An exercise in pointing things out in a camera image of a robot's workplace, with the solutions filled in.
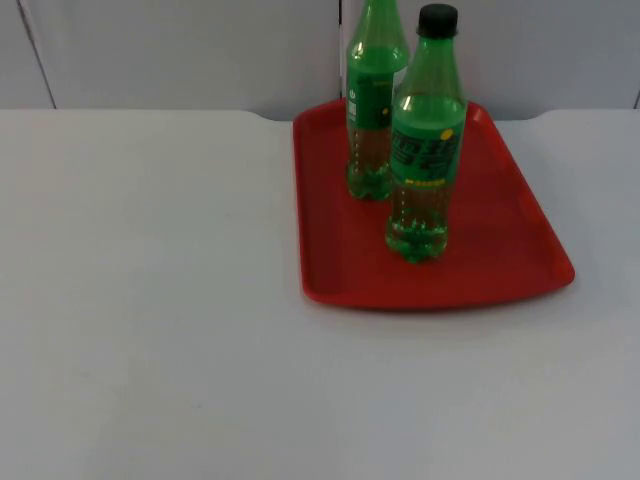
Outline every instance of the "green plastic bottle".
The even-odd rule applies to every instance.
[[[412,263],[435,258],[447,246],[447,212],[467,114],[453,51],[457,24],[458,11],[450,5],[420,10],[418,47],[394,102],[386,240]]]
[[[367,0],[347,50],[347,184],[356,198],[391,192],[391,106],[409,63],[396,0]]]

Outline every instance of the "plastic bottle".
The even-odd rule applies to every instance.
[[[409,262],[437,257],[447,246],[447,212],[467,113],[453,50],[458,11],[420,10],[414,60],[393,111],[392,213],[387,245]]]
[[[356,198],[391,192],[391,107],[409,62],[396,0],[367,0],[347,50],[347,184]]]

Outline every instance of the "bottle base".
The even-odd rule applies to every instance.
[[[381,201],[391,194],[391,170],[388,165],[376,170],[357,171],[347,165],[347,187],[353,198]]]
[[[387,224],[387,246],[401,254],[409,263],[420,263],[435,259],[447,248],[448,228],[446,226],[428,229],[424,225],[404,227],[393,223]]]

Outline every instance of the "yellow logo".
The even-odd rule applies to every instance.
[[[453,137],[454,135],[454,131],[451,128],[446,129],[444,132],[442,132],[440,134],[440,140],[446,142],[447,140],[449,140],[451,137]]]

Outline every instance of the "white wall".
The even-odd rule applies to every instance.
[[[397,0],[410,45],[427,0]],[[350,39],[363,0],[343,0]],[[496,118],[555,108],[632,108],[640,89],[639,0],[452,0],[467,95]]]
[[[337,98],[337,0],[24,0],[59,107],[233,108]]]
[[[51,102],[15,0],[0,0],[0,108],[50,108]]]

